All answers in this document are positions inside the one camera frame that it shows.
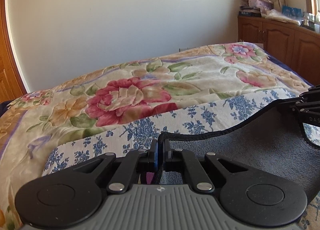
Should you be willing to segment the blue picture card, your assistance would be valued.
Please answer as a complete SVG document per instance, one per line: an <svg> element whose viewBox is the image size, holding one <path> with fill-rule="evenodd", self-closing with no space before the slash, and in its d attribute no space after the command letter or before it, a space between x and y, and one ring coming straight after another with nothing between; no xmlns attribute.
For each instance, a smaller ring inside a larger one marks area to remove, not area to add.
<svg viewBox="0 0 320 230"><path fill-rule="evenodd" d="M283 15L294 19L300 19L303 17L302 10L300 8L283 5L281 8L281 12Z"/></svg>

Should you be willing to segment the blue floral white cloth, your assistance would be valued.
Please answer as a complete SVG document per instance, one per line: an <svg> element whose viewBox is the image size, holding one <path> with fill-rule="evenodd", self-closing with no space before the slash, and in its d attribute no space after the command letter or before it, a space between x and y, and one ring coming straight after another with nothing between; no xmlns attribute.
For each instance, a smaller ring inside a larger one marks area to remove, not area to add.
<svg viewBox="0 0 320 230"><path fill-rule="evenodd" d="M117 157L124 157L133 150L150 149L152 140L157 141L158 162L158 138L163 132L198 135L225 130L240 124L275 100L295 97L299 96L287 89L259 90L167 111L123 125L74 131L65 144L50 153L44 173L55 173L105 153L115 153ZM319 145L319 126L304 125L304 128L308 138ZM152 179L150 182L161 192L165 191L169 184L183 184L180 175L166 172L164 169L160 183L153 183ZM307 197L306 209L297 223L281 228L293 229L297 226L302 229L319 229L319 195L313 201L308 201Z"/></svg>

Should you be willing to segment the bottles on window sill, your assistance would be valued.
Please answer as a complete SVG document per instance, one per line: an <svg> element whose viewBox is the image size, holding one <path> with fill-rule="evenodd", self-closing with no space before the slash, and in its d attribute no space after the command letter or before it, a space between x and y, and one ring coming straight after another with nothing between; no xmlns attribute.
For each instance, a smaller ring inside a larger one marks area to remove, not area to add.
<svg viewBox="0 0 320 230"><path fill-rule="evenodd" d="M304 12L301 27L319 33L319 12L317 14Z"/></svg>

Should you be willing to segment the purple and grey microfibre towel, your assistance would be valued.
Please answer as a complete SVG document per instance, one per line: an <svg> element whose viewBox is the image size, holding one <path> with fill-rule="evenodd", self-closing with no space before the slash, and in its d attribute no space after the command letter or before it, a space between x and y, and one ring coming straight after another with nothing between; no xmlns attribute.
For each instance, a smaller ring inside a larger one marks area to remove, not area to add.
<svg viewBox="0 0 320 230"><path fill-rule="evenodd" d="M319 195L319 145L307 136L298 109L278 109L275 100L250 118L231 128L198 135L163 132L158 138L158 169L153 183L160 183L163 170L162 144L192 151L202 157L214 152L301 186L313 201Z"/></svg>

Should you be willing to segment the brown wooden cabinet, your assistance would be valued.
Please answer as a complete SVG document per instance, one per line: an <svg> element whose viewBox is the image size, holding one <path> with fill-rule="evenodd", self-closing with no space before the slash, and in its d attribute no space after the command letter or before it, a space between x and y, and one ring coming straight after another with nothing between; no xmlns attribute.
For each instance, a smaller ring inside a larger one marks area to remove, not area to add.
<svg viewBox="0 0 320 230"><path fill-rule="evenodd" d="M319 84L319 34L275 20L238 16L238 39L262 44L271 56L312 85Z"/></svg>

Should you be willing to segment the wooden door frame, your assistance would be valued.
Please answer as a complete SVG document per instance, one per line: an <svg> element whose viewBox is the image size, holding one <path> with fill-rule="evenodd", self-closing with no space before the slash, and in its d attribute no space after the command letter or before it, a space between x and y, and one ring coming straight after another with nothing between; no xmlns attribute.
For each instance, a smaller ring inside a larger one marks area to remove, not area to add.
<svg viewBox="0 0 320 230"><path fill-rule="evenodd" d="M5 0L1 0L1 103L27 93L11 48L5 10Z"/></svg>

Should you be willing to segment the floral plush blanket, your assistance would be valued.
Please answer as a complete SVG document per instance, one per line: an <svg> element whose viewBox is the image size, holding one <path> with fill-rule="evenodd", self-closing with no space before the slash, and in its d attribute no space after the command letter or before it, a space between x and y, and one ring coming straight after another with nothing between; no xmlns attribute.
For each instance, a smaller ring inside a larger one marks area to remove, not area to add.
<svg viewBox="0 0 320 230"><path fill-rule="evenodd" d="M168 56L112 65L1 104L1 229L21 226L14 198L46 175L50 153L72 132L162 114L193 105L310 84L259 46L202 46Z"/></svg>

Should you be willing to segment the clutter pile on cabinet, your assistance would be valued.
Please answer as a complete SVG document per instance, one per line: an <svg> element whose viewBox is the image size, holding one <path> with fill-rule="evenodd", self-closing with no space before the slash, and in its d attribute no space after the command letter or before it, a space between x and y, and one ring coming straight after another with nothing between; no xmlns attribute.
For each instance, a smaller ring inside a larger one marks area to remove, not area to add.
<svg viewBox="0 0 320 230"><path fill-rule="evenodd" d="M272 0L240 0L241 5L238 16L265 18L301 26L303 18L287 17L274 8Z"/></svg>

